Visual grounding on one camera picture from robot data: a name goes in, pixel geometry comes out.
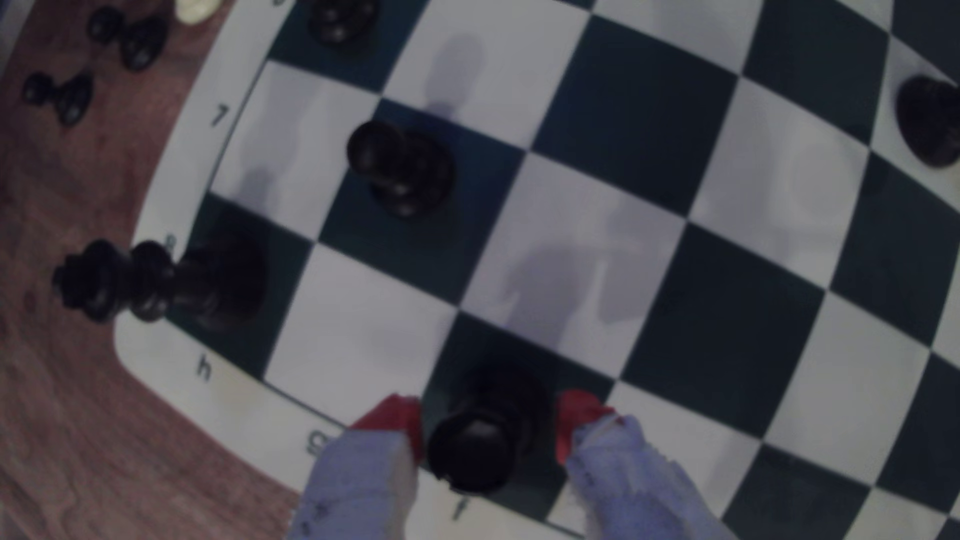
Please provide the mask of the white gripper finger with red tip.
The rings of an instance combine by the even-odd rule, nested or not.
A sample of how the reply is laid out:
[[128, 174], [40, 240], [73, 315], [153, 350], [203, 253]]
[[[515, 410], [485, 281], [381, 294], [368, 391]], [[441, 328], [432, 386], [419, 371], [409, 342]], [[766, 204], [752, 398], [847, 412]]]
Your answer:
[[737, 538], [634, 415], [589, 391], [558, 395], [555, 450], [584, 513], [586, 539]]
[[385, 397], [321, 448], [289, 539], [404, 539], [424, 458], [421, 399]]

